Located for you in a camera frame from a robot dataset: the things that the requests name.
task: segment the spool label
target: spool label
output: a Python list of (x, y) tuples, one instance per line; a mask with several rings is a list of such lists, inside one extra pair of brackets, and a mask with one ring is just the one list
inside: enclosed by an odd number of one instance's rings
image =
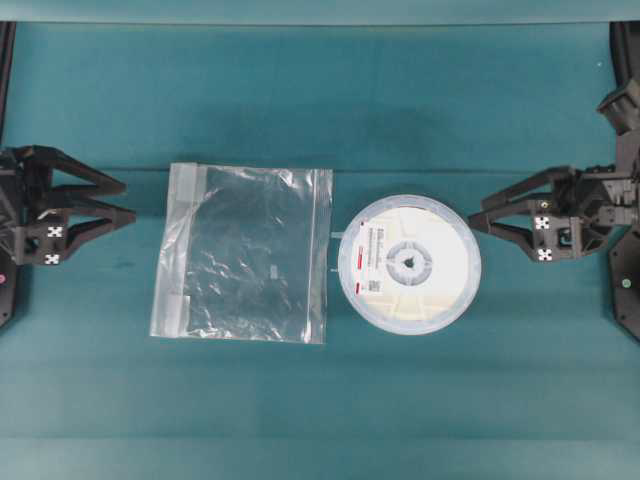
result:
[(382, 222), (362, 222), (356, 239), (356, 295), (380, 295), (384, 291), (384, 246)]

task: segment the white spool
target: white spool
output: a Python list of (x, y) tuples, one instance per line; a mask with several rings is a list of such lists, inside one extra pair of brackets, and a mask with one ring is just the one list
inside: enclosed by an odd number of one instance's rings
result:
[(353, 307), (392, 333), (421, 335), (456, 320), (482, 271), (478, 244), (449, 207), (396, 195), (362, 210), (340, 242), (338, 273)]

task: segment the teal fabric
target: teal fabric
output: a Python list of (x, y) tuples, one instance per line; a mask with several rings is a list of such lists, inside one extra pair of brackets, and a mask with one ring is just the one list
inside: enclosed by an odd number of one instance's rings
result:
[(460, 25), (640, 18), (636, 0), (2, 0), (33, 22), (215, 25)]
[(393, 193), (466, 215), (526, 172), (612, 160), (606, 24), (42, 24), (16, 41), (5, 143), (109, 168), (139, 219), (22, 278), (0, 332), (3, 478), (640, 470), (640, 348), (602, 256), (539, 266), (478, 236), (476, 301), (427, 336), (370, 326), (334, 272), (323, 347), (147, 336), (170, 162), (335, 168), (334, 231)]

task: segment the clear plastic bag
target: clear plastic bag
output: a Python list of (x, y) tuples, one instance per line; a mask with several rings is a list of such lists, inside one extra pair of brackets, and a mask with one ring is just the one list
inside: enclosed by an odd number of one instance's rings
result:
[(151, 335), (322, 343), (332, 181), (173, 164)]

